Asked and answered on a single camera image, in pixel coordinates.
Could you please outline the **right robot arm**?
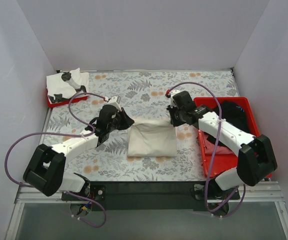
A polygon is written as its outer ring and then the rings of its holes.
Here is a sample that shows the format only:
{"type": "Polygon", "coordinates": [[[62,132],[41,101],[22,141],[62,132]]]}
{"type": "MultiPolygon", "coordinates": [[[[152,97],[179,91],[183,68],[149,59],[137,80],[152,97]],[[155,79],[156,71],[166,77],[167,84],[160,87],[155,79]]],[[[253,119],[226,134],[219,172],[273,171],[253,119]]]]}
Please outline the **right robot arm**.
{"type": "Polygon", "coordinates": [[[184,124],[194,126],[227,146],[237,156],[237,166],[212,178],[208,186],[211,195],[221,199],[229,189],[240,185],[255,186],[277,167],[270,139],[255,136],[233,126],[206,105],[196,106],[187,91],[168,90],[170,99],[167,110],[174,127],[184,124]]]}

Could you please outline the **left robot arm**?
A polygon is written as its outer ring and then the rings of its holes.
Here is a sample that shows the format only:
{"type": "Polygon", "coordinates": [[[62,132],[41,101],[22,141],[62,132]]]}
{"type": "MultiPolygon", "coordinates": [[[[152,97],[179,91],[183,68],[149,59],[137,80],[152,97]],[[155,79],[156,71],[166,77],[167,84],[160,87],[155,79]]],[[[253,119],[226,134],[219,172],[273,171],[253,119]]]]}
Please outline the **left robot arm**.
{"type": "Polygon", "coordinates": [[[89,180],[78,173],[65,172],[66,163],[99,147],[111,132],[127,130],[134,123],[123,108],[104,105],[99,116],[89,122],[80,137],[72,137],[51,146],[40,144],[36,147],[23,180],[47,197],[61,191],[73,192],[79,200],[87,199],[91,193],[87,185],[89,180]]]}

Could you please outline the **cream white t-shirt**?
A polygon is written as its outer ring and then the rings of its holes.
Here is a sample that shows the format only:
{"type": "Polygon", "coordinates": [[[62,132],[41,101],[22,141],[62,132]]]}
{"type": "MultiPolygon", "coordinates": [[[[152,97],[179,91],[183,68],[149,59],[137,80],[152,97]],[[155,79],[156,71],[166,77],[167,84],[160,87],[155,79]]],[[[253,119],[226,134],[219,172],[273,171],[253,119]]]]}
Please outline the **cream white t-shirt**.
{"type": "Polygon", "coordinates": [[[168,118],[136,119],[127,130],[129,157],[176,157],[176,128],[168,118]]]}

